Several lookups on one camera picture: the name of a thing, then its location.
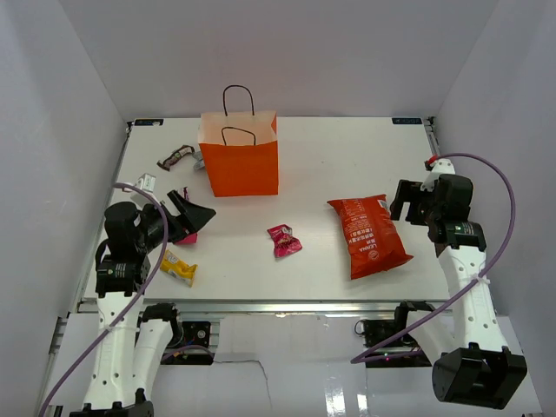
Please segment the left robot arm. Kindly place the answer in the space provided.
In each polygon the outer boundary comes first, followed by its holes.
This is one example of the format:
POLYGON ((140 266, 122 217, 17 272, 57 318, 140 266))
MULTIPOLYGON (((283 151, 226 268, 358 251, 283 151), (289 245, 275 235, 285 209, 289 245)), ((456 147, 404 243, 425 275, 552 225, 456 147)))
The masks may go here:
POLYGON ((85 351, 95 363, 78 416, 154 413, 151 392, 162 355, 182 340, 184 327, 174 304, 142 304, 160 267, 149 254, 200 231, 216 214, 175 190, 168 196, 177 215, 153 197, 143 207, 124 201, 104 211, 107 237, 95 257, 99 335, 85 351))

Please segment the pink snack packet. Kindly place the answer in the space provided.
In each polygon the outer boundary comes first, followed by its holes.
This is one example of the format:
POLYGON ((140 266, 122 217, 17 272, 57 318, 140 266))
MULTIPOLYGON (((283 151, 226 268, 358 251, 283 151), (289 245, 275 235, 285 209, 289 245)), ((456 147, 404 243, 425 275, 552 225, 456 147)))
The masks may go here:
POLYGON ((175 245, 191 245, 191 244, 195 244, 197 242, 197 233, 194 234, 190 234, 185 236, 183 239, 174 242, 175 245))

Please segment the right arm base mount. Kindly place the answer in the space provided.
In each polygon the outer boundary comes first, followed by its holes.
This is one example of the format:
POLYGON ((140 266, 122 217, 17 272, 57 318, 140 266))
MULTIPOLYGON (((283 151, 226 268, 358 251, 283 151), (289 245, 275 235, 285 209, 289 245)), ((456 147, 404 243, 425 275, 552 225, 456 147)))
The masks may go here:
MULTIPOLYGON (((365 348, 387 339, 396 333, 394 320, 358 320, 354 333, 364 341, 365 348)), ((420 351, 420 346, 409 334, 381 347, 369 357, 379 357, 377 361, 366 362, 366 368, 411 368, 431 367, 431 362, 420 351)))

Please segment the large red chips bag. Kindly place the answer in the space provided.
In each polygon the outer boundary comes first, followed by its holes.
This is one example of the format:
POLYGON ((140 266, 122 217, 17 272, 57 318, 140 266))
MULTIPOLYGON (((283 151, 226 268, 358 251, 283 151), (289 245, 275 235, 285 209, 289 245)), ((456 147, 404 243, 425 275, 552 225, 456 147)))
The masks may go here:
POLYGON ((351 279, 385 272, 413 259, 390 218, 386 195, 330 200, 328 205, 341 222, 351 279))

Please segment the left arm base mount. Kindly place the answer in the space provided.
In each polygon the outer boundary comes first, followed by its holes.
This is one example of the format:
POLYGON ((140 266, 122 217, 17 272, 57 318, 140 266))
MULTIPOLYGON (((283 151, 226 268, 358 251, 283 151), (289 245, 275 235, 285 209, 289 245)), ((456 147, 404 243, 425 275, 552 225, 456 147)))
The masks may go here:
POLYGON ((174 336, 168 349, 184 346, 210 346, 211 323, 209 321, 181 321, 178 323, 178 335, 174 336))

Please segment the silver clear snack packet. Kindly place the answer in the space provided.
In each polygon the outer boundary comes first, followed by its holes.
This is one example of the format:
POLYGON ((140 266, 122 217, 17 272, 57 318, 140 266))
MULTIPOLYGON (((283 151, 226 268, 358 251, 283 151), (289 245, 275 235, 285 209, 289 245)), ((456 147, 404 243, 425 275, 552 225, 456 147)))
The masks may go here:
POLYGON ((200 171, 205 169, 205 162, 202 156, 202 152, 196 151, 192 156, 195 159, 194 171, 200 171))

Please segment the crimson snack packet with battery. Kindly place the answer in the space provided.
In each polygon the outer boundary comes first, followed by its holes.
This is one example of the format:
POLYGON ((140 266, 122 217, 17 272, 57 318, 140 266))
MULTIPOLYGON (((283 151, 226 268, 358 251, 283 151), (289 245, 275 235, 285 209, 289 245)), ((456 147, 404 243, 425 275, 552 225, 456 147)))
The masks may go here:
POLYGON ((286 224, 274 226, 267 230, 274 243, 276 259, 292 255, 302 250, 301 242, 293 236, 293 230, 286 224))

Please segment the brown candy bar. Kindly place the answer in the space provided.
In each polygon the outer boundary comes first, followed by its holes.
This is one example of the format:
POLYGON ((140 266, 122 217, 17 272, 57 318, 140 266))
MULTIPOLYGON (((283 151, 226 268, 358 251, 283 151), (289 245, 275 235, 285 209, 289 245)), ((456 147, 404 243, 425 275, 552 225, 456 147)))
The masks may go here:
POLYGON ((182 145, 180 148, 175 149, 170 153, 168 157, 163 160, 159 160, 156 165, 165 170, 170 171, 173 166, 175 166, 181 159, 185 156, 192 155, 195 153, 195 148, 190 145, 182 145))

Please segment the yellow snack packet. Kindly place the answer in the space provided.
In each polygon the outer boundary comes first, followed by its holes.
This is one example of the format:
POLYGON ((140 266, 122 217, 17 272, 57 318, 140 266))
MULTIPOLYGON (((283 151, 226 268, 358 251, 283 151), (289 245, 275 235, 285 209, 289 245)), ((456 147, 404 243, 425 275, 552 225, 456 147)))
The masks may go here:
POLYGON ((188 287, 192 287, 195 280, 195 273, 198 269, 197 264, 187 264, 177 255, 167 249, 164 253, 160 270, 173 278, 182 281, 188 287))

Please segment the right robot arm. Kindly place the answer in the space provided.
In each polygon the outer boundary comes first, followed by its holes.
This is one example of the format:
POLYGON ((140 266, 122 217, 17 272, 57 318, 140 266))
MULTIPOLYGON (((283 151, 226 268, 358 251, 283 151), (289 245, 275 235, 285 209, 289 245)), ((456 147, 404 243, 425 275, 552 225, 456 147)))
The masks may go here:
POLYGON ((525 379, 525 358, 511 352, 500 330, 483 272, 487 245, 482 227, 468 219, 473 197, 470 179, 435 175, 431 182, 401 180, 390 206, 391 217, 426 226, 427 236, 447 280, 453 329, 440 311, 425 302, 404 301, 396 309, 394 339, 416 342, 431 363, 435 397, 455 403, 503 409, 525 379))

